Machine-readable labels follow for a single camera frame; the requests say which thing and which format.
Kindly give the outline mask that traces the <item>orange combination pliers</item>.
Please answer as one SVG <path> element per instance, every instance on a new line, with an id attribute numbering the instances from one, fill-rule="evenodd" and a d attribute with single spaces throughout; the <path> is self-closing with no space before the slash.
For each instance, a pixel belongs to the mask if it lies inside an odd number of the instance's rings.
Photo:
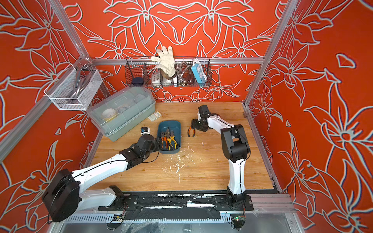
<path id="1" fill-rule="evenodd" d="M 162 147 L 162 150 L 167 150 L 166 140 L 164 139 L 164 136 L 165 136 L 165 132 L 161 132 L 161 147 Z"/>

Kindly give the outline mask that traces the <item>blue plastic storage box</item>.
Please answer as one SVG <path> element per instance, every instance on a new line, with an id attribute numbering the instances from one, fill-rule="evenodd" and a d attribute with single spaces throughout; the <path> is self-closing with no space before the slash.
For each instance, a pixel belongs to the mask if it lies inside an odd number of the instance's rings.
<path id="1" fill-rule="evenodd" d="M 157 137 L 160 139 L 160 153 L 179 153 L 182 144 L 181 123 L 176 120 L 162 121 L 158 125 Z"/>

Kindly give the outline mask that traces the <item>small orange needle-nose pliers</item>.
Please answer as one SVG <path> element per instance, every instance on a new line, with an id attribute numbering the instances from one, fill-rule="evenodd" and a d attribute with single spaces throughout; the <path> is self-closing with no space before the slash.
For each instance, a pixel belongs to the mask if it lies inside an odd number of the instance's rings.
<path id="1" fill-rule="evenodd" d="M 196 124 L 195 124 L 195 120 L 193 119 L 187 131 L 187 135 L 188 137 L 195 137 L 195 134 L 196 134 Z"/>

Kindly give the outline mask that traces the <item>yellow combination pliers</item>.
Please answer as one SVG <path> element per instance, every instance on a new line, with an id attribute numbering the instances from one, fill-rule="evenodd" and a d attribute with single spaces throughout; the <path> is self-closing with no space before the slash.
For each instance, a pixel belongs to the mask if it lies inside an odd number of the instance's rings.
<path id="1" fill-rule="evenodd" d="M 167 149 L 171 150 L 170 133 L 165 133 L 164 139 L 166 140 L 166 147 L 167 147 Z"/>

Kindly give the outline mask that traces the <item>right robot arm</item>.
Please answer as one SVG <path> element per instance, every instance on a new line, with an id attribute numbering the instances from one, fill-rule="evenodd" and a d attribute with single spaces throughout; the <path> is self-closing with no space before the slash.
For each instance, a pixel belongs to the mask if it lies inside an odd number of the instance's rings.
<path id="1" fill-rule="evenodd" d="M 221 136 L 222 151 L 229 163 L 227 203 L 231 208 L 238 208 L 246 201 L 244 167 L 251 154 L 244 127 L 225 121 L 220 115 L 210 112 L 207 105 L 198 107 L 197 116 L 191 121 L 190 130 L 206 132 L 212 129 Z"/>

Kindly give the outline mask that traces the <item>yellow-orange large pliers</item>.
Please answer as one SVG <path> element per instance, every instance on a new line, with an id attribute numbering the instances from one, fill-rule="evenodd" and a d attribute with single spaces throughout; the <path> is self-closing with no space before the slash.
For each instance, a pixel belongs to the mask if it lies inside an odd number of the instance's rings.
<path id="1" fill-rule="evenodd" d="M 173 131 L 169 131 L 171 139 L 171 150 L 176 150 L 178 147 L 177 141 L 175 140 L 175 135 Z"/>

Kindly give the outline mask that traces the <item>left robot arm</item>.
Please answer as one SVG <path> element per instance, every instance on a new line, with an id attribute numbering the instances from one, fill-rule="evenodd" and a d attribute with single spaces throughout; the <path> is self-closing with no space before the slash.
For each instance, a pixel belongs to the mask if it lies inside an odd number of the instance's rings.
<path id="1" fill-rule="evenodd" d="M 143 163 L 151 153 L 159 151 L 160 147 L 159 138 L 144 134 L 136 144 L 96 165 L 75 171 L 59 171 L 42 196 L 48 219 L 61 222 L 77 211 L 110 206 L 120 196 L 120 190 L 116 186 L 91 191 L 88 188 Z"/>

